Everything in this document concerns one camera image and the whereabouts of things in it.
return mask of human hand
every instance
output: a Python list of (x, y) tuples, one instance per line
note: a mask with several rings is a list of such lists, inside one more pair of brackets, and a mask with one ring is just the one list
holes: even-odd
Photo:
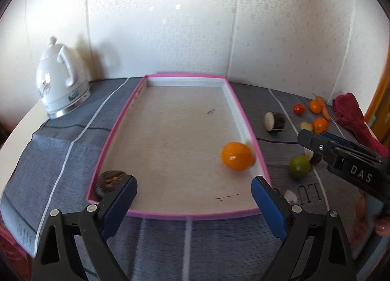
[[(356, 220), (353, 224), (351, 247), (357, 245), (364, 234), (366, 234), (367, 223), (364, 219), (366, 210), (365, 196), (362, 196), (356, 203)], [(390, 237), (390, 216), (375, 221), (375, 232), (381, 237)]]

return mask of maroon towel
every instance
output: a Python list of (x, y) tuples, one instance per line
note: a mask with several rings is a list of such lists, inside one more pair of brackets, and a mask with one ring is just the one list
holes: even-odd
[(337, 116), (337, 122), (352, 131), (360, 144), (371, 148), (381, 156), (389, 156), (389, 150), (371, 135), (364, 123), (363, 113), (354, 94), (337, 96), (333, 100), (333, 110)]

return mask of electric kettle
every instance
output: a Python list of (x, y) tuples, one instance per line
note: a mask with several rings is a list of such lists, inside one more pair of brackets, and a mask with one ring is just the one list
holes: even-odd
[(50, 37), (40, 58), (36, 83), (40, 100), (50, 119), (79, 107), (90, 95), (86, 68), (80, 55)]

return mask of gray tablecloth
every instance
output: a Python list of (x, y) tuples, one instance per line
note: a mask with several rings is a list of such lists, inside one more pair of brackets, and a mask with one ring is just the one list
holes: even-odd
[[(52, 195), (48, 212), (53, 208), (61, 209), (63, 213), (75, 212), (87, 206), (87, 190), (100, 152), (120, 111), (139, 81), (140, 78), (126, 81), (104, 104), (82, 137), (74, 143)], [(104, 100), (124, 82), (125, 79), (91, 82), (90, 98), (70, 114), (45, 122), (33, 134), (24, 150), (14, 175), (5, 188), (0, 210), (8, 229), (31, 255), (35, 253), (34, 239), (42, 214), (71, 142), (85, 128)], [(296, 203), (307, 211), (326, 213), (324, 194), (315, 173), (311, 172), (302, 181), (295, 181), (288, 175), (290, 159), (303, 154), (301, 146), (290, 143), (297, 141), (291, 124), (286, 121), (284, 131), (277, 135), (271, 135), (263, 128), (264, 114), (267, 111), (281, 112), (282, 105), (299, 130), (302, 121), (313, 121), (314, 117), (309, 111), (298, 117), (293, 114), (292, 108), (297, 102), (307, 105), (309, 100), (262, 87), (235, 83), (232, 86), (259, 139), (274, 188), (281, 194), (290, 190), (297, 197)], [(331, 107), (329, 112), (336, 120)], [(347, 139), (354, 140), (348, 131), (342, 127), (340, 130)], [(329, 132), (342, 136), (334, 123), (330, 124)], [(329, 173), (324, 162), (316, 170), (330, 208), (340, 213), (347, 234), (350, 234), (354, 204), (358, 198), (357, 190)], [(98, 280), (79, 238), (77, 244), (87, 276), (90, 280)], [(108, 244), (131, 280), (228, 281), (258, 280), (272, 261), (280, 241), (272, 236), (262, 215), (195, 221), (190, 224), (185, 221), (125, 217), (118, 233), (108, 240)], [(305, 247), (294, 274), (302, 271), (308, 246)]]

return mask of kettle handle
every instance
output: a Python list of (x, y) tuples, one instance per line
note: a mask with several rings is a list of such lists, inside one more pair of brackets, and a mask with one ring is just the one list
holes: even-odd
[(67, 46), (63, 46), (58, 52), (57, 56), (58, 63), (65, 63), (66, 68), (68, 69), (69, 77), (65, 81), (65, 85), (70, 87), (78, 81), (78, 74), (75, 70), (77, 64), (74, 62), (74, 56), (71, 54), (71, 51)]

